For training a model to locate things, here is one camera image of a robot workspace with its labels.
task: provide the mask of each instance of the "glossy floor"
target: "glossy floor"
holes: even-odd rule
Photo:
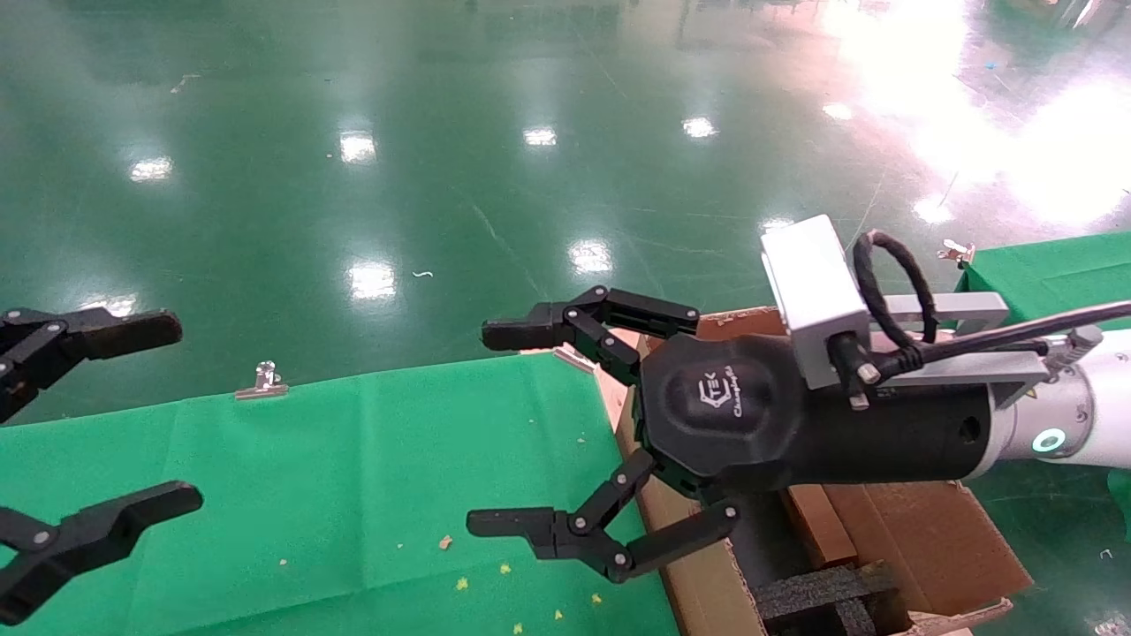
[[[1121,229],[1128,14],[0,0],[0,304],[166,307],[185,328],[80,367],[21,419],[231,392],[262,359],[308,383],[482,356],[484,318],[598,282],[768,303],[759,233],[815,214],[846,243],[908,241],[940,290],[943,238]]]

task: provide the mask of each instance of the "black cable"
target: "black cable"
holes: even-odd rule
[[[904,268],[904,272],[907,273],[907,277],[912,281],[912,287],[915,289],[915,295],[920,301],[920,311],[923,313],[923,342],[927,344],[933,343],[939,329],[939,321],[934,317],[934,296],[931,294],[931,287],[927,285],[926,277],[923,276],[923,270],[915,263],[915,257],[912,256],[907,246],[879,230],[872,230],[861,235],[852,252],[853,269],[856,270],[856,283],[860,285],[860,295],[864,299],[864,304],[867,306],[869,313],[872,315],[872,318],[880,325],[880,328],[883,329],[883,333],[887,334],[888,338],[896,346],[901,350],[914,349],[916,346],[910,336],[891,317],[888,303],[883,300],[883,292],[880,291],[880,284],[877,282],[875,273],[872,270],[872,246],[887,250],[896,259],[896,263]]]
[[[1034,338],[1028,341],[1018,341],[1010,344],[1003,344],[1001,346],[995,346],[988,351],[1002,352],[1002,351],[1031,351],[1037,355],[1045,356],[1048,355],[1048,341],[1044,338]]]
[[[1105,320],[1115,318],[1126,318],[1131,316],[1131,300],[1097,304],[1064,313],[1056,313],[1047,318],[1038,318],[979,332],[968,336],[943,341],[931,345],[921,346],[917,350],[900,350],[893,353],[877,354],[877,368],[884,378],[906,373],[922,369],[924,364],[964,355],[966,353],[978,353],[991,351],[1001,346],[1017,344],[1020,341],[1047,336],[1056,332],[1080,327],[1083,325],[1096,325]]]

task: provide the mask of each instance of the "brown cardboard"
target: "brown cardboard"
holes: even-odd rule
[[[786,502],[793,524],[803,533],[802,540],[814,568],[835,567],[857,560],[856,547],[823,488],[810,483],[791,485],[782,493],[782,499]]]
[[[726,340],[751,333],[783,334],[777,310],[754,308],[703,316],[698,335]],[[654,338],[636,341],[641,355],[659,344]],[[596,376],[627,456],[638,446],[632,394],[601,370]],[[941,636],[992,620],[1012,607],[1004,596],[1033,583],[985,510],[960,484],[821,488],[858,555],[857,564],[883,560],[891,565],[900,596],[914,610],[915,627],[906,636]],[[639,501],[649,532],[696,509],[693,502],[658,480],[645,487]],[[806,517],[804,523],[820,525],[822,519]],[[681,559],[662,575],[684,636],[765,634],[727,542]]]

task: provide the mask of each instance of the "green table cover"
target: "green table cover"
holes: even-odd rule
[[[464,527],[470,508],[576,507],[619,462],[593,378],[551,355],[0,429],[0,504],[52,523],[173,479],[205,495],[19,634],[675,636],[657,575],[612,585]],[[634,507],[613,525],[641,532]]]

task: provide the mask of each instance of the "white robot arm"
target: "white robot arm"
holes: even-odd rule
[[[844,363],[836,360],[834,338],[853,334],[858,342],[867,342],[864,338],[874,340],[871,324],[879,321],[883,326],[872,311],[875,303],[870,306],[864,298],[861,250],[857,248],[853,255],[858,280],[854,282],[840,241],[826,216],[767,233],[762,250],[809,388],[839,383],[848,392],[853,407],[866,410],[867,394],[882,394],[886,387],[984,383],[990,387],[992,410],[988,442],[982,462],[968,476],[1009,459],[1131,469],[1131,329],[1105,333],[1093,325],[1077,325],[1068,335],[987,346],[895,373],[881,373],[878,362],[857,359],[856,373],[852,368],[846,373]],[[914,264],[910,268],[917,270]],[[908,273],[914,282],[915,274]],[[958,324],[956,340],[984,335],[1009,316],[1009,308],[996,293],[929,296],[936,320]],[[888,295],[882,296],[882,302],[895,324],[923,320],[922,294]],[[1104,306],[1108,309],[1106,317],[1126,315],[1120,307],[1128,304]],[[921,346],[920,351],[926,351],[933,345]]]

